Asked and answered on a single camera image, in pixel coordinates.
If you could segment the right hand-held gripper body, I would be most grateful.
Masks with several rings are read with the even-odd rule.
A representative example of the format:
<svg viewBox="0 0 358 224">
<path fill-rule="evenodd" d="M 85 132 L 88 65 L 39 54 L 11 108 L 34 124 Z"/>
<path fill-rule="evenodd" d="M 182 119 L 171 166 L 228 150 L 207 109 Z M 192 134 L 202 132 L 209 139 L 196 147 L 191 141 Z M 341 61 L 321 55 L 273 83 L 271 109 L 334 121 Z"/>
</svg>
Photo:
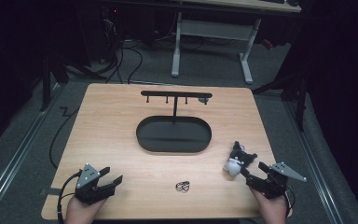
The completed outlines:
<svg viewBox="0 0 358 224">
<path fill-rule="evenodd" d="M 307 178 L 284 162 L 268 165 L 270 168 L 270 174 L 266 178 L 261 178 L 262 183 L 259 187 L 253 188 L 261 192 L 267 199 L 273 199 L 283 194 L 287 190 L 287 182 L 289 178 L 293 178 L 298 181 L 306 182 Z"/>
</svg>

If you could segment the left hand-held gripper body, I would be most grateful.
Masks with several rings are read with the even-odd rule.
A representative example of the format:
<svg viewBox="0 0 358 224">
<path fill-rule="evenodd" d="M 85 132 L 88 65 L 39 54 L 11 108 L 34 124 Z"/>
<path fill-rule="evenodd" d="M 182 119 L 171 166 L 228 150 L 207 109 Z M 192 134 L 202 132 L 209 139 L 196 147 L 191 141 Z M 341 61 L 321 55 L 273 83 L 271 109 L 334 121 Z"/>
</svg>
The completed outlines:
<svg viewBox="0 0 358 224">
<path fill-rule="evenodd" d="M 99 171 L 86 163 L 76 183 L 75 197 L 86 204 L 97 203 L 115 194 L 116 189 L 103 189 L 99 187 Z"/>
</svg>

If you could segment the black white plush keychain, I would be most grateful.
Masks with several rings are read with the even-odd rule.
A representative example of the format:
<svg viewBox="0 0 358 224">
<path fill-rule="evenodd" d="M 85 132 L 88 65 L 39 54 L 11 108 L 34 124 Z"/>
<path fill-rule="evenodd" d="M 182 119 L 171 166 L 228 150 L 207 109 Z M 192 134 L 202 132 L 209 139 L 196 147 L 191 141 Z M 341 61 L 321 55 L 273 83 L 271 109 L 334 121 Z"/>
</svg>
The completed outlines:
<svg viewBox="0 0 358 224">
<path fill-rule="evenodd" d="M 256 158 L 257 155 L 255 153 L 247 153 L 245 146 L 235 141 L 223 169 L 228 172 L 229 175 L 236 176 L 241 173 L 242 169 L 246 169 Z"/>
</svg>

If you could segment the black key rack with tray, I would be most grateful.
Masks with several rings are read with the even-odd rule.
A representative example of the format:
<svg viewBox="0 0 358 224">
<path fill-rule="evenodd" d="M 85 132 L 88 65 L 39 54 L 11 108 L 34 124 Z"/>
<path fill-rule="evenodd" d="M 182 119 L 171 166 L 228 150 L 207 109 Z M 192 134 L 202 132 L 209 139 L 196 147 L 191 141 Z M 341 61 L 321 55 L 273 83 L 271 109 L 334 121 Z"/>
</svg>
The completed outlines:
<svg viewBox="0 0 358 224">
<path fill-rule="evenodd" d="M 141 91 L 149 102 L 150 96 L 164 97 L 166 103 L 173 98 L 171 116 L 150 116 L 143 119 L 137 126 L 138 144 L 153 153 L 199 153 L 209 146 L 212 139 L 210 125 L 201 118 L 178 116 L 178 99 L 212 98 L 209 92 L 185 91 Z"/>
</svg>

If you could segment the person's right hand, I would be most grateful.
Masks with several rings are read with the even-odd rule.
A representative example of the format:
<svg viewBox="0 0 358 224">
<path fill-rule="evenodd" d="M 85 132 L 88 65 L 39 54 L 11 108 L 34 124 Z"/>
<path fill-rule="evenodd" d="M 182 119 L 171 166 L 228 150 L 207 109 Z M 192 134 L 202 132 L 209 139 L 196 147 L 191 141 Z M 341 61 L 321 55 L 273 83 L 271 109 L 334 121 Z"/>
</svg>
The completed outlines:
<svg viewBox="0 0 358 224">
<path fill-rule="evenodd" d="M 250 191 L 258 203 L 259 213 L 265 224 L 286 224 L 289 209 L 284 196 L 267 199 L 261 192 L 253 188 L 250 188 Z"/>
</svg>

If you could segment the person's left hand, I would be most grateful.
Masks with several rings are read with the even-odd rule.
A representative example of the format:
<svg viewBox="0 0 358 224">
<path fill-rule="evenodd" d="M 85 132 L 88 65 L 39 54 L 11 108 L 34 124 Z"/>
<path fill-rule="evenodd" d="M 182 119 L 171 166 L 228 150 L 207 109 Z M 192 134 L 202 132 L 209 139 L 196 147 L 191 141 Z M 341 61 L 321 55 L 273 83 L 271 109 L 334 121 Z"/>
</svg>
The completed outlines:
<svg viewBox="0 0 358 224">
<path fill-rule="evenodd" d="M 91 224 L 106 200 L 86 204 L 72 197 L 66 208 L 65 224 Z"/>
</svg>

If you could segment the black metal stand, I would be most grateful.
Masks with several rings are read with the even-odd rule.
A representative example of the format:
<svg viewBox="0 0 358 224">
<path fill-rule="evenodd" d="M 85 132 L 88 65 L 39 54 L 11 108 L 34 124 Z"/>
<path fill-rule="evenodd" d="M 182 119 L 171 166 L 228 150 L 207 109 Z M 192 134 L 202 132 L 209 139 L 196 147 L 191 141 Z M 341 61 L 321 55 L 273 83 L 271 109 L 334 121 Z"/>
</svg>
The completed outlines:
<svg viewBox="0 0 358 224">
<path fill-rule="evenodd" d="M 55 77 L 59 84 L 67 84 L 69 81 L 69 75 L 66 71 L 66 66 L 72 66 L 79 72 L 86 76 L 103 79 L 96 72 L 92 72 L 88 68 L 84 67 L 80 63 L 76 63 L 73 60 L 65 58 L 57 53 L 50 53 L 43 61 L 43 75 L 42 75 L 42 107 L 41 111 L 46 111 L 51 101 L 51 77 Z"/>
<path fill-rule="evenodd" d="M 294 73 L 286 77 L 279 77 L 270 83 L 252 90 L 253 94 L 260 94 L 268 90 L 282 89 L 281 99 L 285 102 L 296 101 L 295 122 L 297 128 L 303 132 L 303 117 L 306 109 L 306 95 L 309 74 Z"/>
</svg>

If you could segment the dark computer tower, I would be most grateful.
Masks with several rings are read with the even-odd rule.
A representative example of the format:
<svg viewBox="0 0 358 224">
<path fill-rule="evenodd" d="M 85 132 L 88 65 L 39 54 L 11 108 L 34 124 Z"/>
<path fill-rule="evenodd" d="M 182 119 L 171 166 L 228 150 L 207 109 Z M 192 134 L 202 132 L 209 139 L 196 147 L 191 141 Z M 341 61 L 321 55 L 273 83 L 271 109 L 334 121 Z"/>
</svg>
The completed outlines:
<svg viewBox="0 0 358 224">
<path fill-rule="evenodd" d="M 112 62 L 120 43 L 121 26 L 117 7 L 101 7 L 103 33 L 107 42 L 107 59 Z"/>
</svg>

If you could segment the metal floor rail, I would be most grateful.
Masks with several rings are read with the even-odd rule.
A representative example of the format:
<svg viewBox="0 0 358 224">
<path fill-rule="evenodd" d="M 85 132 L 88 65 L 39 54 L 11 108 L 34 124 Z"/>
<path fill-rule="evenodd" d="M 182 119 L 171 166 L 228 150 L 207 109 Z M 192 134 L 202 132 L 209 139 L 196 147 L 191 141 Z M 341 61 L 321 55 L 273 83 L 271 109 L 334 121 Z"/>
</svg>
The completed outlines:
<svg viewBox="0 0 358 224">
<path fill-rule="evenodd" d="M 0 137 L 0 202 L 30 153 L 48 112 L 64 88 L 64 84 L 54 84 L 50 102 L 45 110 L 41 110 L 43 103 L 39 101 L 39 96 L 43 89 L 37 87 L 33 98 L 14 116 Z"/>
<path fill-rule="evenodd" d="M 330 220 L 330 224 L 342 224 L 342 216 L 338 211 L 337 205 L 333 198 L 332 192 L 330 188 L 327 186 L 327 183 L 324 179 L 324 176 L 317 164 L 317 161 L 311 151 L 310 143 L 305 135 L 302 132 L 297 123 L 296 123 L 296 111 L 294 106 L 291 103 L 283 104 L 286 113 L 291 120 L 292 125 L 296 130 L 296 135 L 299 139 L 302 151 L 305 155 L 305 161 L 307 166 L 309 167 L 311 179 L 315 185 L 315 188 L 318 192 L 319 198 L 323 204 L 324 210 Z"/>
</svg>

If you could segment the white frame desk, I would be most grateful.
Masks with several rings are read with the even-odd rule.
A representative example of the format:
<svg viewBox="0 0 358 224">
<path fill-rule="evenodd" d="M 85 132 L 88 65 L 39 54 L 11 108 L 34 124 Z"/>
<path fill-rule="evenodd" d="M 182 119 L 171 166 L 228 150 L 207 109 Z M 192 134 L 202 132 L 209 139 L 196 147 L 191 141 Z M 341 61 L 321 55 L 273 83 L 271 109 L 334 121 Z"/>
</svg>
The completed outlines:
<svg viewBox="0 0 358 224">
<path fill-rule="evenodd" d="M 189 4 L 200 4 L 206 7 L 218 7 L 219 9 L 246 9 L 255 13 L 282 13 L 283 15 L 301 12 L 301 7 L 292 3 L 292 0 L 178 0 L 178 4 L 180 7 L 188 6 Z M 239 60 L 245 82 L 247 84 L 253 83 L 248 57 L 261 23 L 260 16 L 251 19 L 251 23 L 246 25 L 231 21 L 184 19 L 181 12 L 177 13 L 176 19 L 175 48 L 172 56 L 173 77 L 178 77 L 180 74 L 181 37 L 183 35 L 192 35 L 244 41 L 246 46 L 244 52 L 239 54 Z"/>
</svg>

